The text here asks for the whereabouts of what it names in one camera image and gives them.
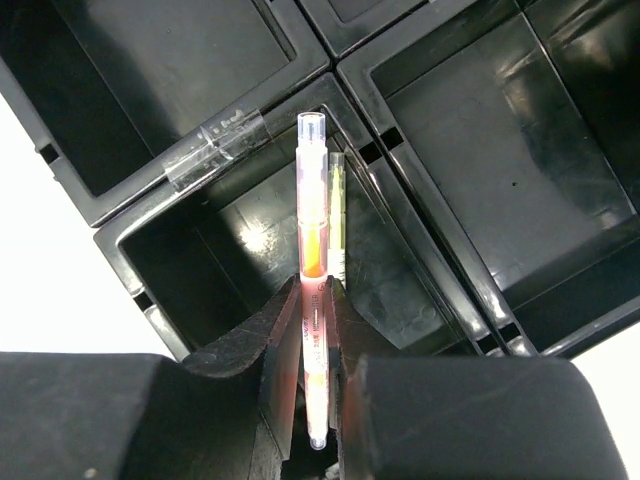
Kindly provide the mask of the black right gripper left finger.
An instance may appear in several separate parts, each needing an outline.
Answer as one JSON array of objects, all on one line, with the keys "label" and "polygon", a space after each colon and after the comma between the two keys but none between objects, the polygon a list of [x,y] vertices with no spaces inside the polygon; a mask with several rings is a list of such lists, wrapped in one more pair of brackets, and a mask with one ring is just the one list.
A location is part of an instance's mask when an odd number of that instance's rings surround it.
[{"label": "black right gripper left finger", "polygon": [[291,452],[300,293],[290,278],[181,361],[4,353],[5,479],[276,479]]}]

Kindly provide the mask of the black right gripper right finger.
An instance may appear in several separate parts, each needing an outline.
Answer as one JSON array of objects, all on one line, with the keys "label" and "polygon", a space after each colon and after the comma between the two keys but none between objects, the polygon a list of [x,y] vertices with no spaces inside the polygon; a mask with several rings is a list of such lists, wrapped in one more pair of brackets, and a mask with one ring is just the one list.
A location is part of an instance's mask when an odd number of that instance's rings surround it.
[{"label": "black right gripper right finger", "polygon": [[327,282],[344,479],[624,479],[587,378],[553,357],[399,351]]}]

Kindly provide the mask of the yellow highlighter pen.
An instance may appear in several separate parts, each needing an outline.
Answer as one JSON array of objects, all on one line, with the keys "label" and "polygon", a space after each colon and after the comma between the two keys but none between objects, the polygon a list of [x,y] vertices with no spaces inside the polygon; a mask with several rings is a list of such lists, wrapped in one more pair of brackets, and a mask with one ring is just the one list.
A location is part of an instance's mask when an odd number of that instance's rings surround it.
[{"label": "yellow highlighter pen", "polygon": [[329,156],[329,273],[346,284],[346,173],[345,155]]}]

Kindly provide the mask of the orange pen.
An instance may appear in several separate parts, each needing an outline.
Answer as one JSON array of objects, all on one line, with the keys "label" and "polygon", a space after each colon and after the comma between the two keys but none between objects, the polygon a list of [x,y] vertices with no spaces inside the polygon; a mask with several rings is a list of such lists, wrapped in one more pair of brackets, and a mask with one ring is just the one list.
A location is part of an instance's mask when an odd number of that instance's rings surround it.
[{"label": "orange pen", "polygon": [[297,116],[296,206],[301,333],[307,432],[311,447],[326,447],[329,429],[329,360],[324,294],[328,279],[328,149],[326,119]]}]

